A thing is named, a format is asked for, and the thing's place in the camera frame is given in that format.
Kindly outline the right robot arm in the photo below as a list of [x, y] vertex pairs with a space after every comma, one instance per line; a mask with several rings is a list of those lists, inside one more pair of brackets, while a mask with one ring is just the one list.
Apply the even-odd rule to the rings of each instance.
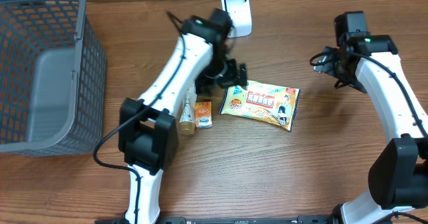
[[350, 86], [368, 94], [385, 132], [386, 146], [368, 172], [368, 189], [337, 205], [327, 223], [391, 223], [400, 215], [427, 207], [427, 113], [401, 66], [389, 35], [373, 35], [362, 11], [334, 19], [336, 47], [311, 57], [318, 73], [337, 79], [336, 89]]

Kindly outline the yellow white snack bag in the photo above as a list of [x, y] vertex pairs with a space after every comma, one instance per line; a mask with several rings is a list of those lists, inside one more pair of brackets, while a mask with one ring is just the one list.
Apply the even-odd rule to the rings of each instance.
[[221, 114], [260, 120], [292, 130], [301, 91], [249, 80], [245, 87], [226, 89]]

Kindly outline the small orange white packet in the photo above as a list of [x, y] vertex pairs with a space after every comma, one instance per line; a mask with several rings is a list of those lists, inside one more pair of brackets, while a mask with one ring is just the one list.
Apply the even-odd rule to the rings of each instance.
[[210, 128], [212, 121], [212, 104], [208, 102], [195, 103], [195, 126], [197, 128]]

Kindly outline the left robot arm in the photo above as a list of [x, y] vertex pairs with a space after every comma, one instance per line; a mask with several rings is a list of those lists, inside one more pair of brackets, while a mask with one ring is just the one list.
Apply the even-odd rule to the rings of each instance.
[[247, 85], [245, 64], [228, 56], [233, 22], [214, 9], [208, 19], [196, 15], [179, 24], [175, 50], [154, 83], [120, 109], [118, 149], [130, 173], [130, 200], [121, 223], [156, 223], [163, 171], [179, 144], [176, 118], [187, 90], [210, 94], [215, 88]]

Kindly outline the white gold cosmetic tube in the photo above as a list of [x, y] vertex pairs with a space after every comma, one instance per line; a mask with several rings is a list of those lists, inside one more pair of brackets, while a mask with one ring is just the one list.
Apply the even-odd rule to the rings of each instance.
[[195, 102], [197, 99], [195, 85], [191, 85], [183, 99], [183, 107], [179, 120], [179, 131], [183, 135], [195, 133]]

